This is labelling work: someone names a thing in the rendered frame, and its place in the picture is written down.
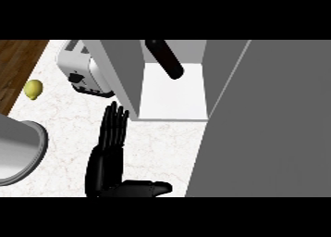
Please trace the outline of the dark wine bottle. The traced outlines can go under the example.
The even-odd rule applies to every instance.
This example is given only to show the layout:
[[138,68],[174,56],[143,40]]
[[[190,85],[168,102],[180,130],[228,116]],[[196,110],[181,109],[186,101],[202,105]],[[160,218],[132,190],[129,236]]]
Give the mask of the dark wine bottle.
[[144,46],[156,59],[156,62],[165,70],[169,78],[177,80],[184,73],[184,69],[174,56],[172,50],[163,40],[146,40]]

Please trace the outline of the dark grey cabinet door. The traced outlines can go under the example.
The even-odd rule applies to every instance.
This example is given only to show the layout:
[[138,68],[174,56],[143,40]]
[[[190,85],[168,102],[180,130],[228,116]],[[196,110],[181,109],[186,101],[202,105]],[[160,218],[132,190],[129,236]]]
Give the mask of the dark grey cabinet door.
[[331,41],[249,43],[186,195],[331,196]]

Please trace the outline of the white toaster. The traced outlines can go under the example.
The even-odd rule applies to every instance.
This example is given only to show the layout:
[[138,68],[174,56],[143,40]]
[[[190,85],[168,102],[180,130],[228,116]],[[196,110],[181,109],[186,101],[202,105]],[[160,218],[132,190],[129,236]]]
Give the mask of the white toaster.
[[115,95],[81,40],[63,42],[56,55],[56,65],[78,93],[103,98]]

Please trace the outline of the grey open cabinet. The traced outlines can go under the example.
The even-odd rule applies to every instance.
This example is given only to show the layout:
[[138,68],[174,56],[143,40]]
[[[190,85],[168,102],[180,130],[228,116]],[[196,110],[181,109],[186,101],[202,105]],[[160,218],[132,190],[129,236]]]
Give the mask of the grey open cabinet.
[[132,121],[206,121],[227,89],[247,40],[169,40],[184,69],[171,79],[141,40],[85,40]]

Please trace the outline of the grey cylindrical pot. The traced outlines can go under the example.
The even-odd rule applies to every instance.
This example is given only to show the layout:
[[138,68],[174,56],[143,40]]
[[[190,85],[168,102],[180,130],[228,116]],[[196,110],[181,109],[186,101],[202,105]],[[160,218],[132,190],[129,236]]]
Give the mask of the grey cylindrical pot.
[[0,114],[0,186],[22,180],[37,168],[47,149],[45,128]]

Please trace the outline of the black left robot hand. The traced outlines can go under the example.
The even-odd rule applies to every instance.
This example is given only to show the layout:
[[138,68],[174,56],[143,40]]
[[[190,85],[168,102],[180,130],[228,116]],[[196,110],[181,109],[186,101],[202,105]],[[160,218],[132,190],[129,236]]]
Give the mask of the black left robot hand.
[[172,191],[163,181],[122,180],[122,146],[128,111],[112,102],[106,107],[98,142],[91,149],[84,175],[87,197],[157,197]]

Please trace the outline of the yellow lemon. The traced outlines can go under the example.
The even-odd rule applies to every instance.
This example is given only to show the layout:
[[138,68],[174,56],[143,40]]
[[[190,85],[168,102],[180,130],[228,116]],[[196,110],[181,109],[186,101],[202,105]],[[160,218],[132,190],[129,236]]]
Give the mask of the yellow lemon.
[[29,100],[35,100],[42,92],[42,83],[38,80],[29,80],[23,86],[23,93]]

